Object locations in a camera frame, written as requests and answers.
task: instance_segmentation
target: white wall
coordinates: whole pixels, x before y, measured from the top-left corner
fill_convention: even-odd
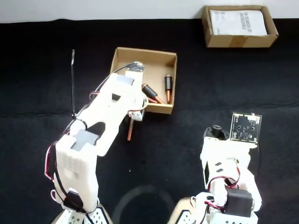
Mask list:
[[[0,23],[56,19],[191,19],[204,5],[266,5],[273,18],[299,18],[298,0],[0,0]]]

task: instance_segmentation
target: open cardboard box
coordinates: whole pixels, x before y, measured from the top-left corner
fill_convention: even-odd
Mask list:
[[[267,35],[214,35],[210,10],[260,10],[263,13]],[[208,48],[269,48],[278,38],[278,32],[266,6],[204,6],[201,19]]]
[[[177,54],[155,50],[118,47],[115,50],[110,72],[134,61],[143,63],[145,71],[143,73],[142,82],[148,84],[165,103],[166,93],[164,77],[166,74],[172,76],[171,104],[150,103],[146,108],[147,112],[171,114],[174,106]]]

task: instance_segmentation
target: black fabric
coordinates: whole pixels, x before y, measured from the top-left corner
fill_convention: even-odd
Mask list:
[[[123,46],[176,52],[176,95],[171,116],[146,113],[131,142],[124,123],[98,158],[109,215],[121,224],[166,223],[180,198],[204,189],[204,130],[228,130],[238,111],[263,115],[259,223],[298,223],[299,20],[275,24],[280,37],[270,49],[207,49],[200,20],[1,24],[1,222],[49,223],[59,213],[43,170],[48,146],[71,120],[71,49],[78,110]],[[142,194],[120,215],[128,192]]]

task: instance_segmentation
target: white 3d-printed robot arm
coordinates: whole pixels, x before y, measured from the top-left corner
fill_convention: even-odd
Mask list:
[[[107,153],[126,115],[142,121],[148,104],[141,90],[143,71],[142,63],[132,63],[125,75],[109,75],[97,96],[55,144],[55,172],[50,177],[55,190],[51,193],[63,208],[77,215],[93,213],[97,208],[97,156]]]
[[[262,199],[248,166],[260,125],[260,115],[234,113],[230,134],[220,126],[207,128],[200,159],[208,192],[181,199],[192,207],[176,207],[169,224],[257,224],[254,212]]]

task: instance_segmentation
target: paper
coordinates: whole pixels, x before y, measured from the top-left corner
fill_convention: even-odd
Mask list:
[[[263,14],[258,10],[210,10],[214,35],[267,35]]]

